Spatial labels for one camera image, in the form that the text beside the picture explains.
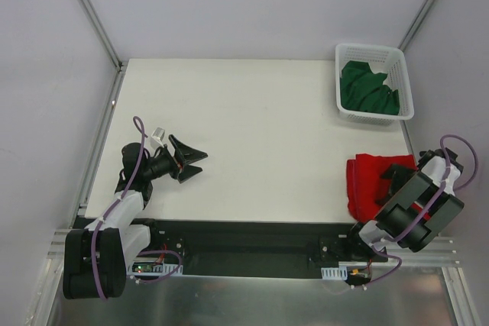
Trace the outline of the red t shirt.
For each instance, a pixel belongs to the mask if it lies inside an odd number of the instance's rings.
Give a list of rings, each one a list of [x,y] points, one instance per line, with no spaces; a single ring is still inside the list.
[[[386,157],[360,153],[354,160],[356,160],[356,189],[361,223],[366,223],[373,220],[381,209],[375,200],[384,197],[390,185],[390,180],[382,179],[381,174],[393,163],[414,169],[416,163],[411,154]]]
[[[346,164],[346,190],[348,196],[348,212],[356,220],[361,222],[357,200],[357,175],[355,172],[356,160],[348,160]]]

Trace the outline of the white plastic basket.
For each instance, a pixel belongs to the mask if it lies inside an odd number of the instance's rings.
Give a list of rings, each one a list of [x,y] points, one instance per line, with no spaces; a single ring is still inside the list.
[[[414,116],[405,56],[395,47],[338,44],[335,89],[346,120],[389,125]]]

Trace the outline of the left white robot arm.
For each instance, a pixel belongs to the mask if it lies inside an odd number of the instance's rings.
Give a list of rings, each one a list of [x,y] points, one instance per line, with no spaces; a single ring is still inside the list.
[[[64,243],[63,294],[66,299],[108,299],[119,297],[134,259],[142,253],[157,254],[160,235],[146,224],[134,224],[151,200],[152,182],[169,176],[180,183],[202,168],[196,166],[207,153],[194,149],[174,135],[169,136],[170,152],[157,129],[151,140],[156,149],[150,154],[142,143],[130,143],[121,150],[122,170],[112,203],[83,229],[73,229]]]

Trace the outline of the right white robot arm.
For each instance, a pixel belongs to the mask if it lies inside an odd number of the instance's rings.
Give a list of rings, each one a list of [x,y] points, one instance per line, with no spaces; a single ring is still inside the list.
[[[344,241],[350,260],[371,259],[395,244],[416,253],[464,208],[455,195],[463,172],[448,148],[411,155],[360,153],[346,163],[348,212],[356,220]]]

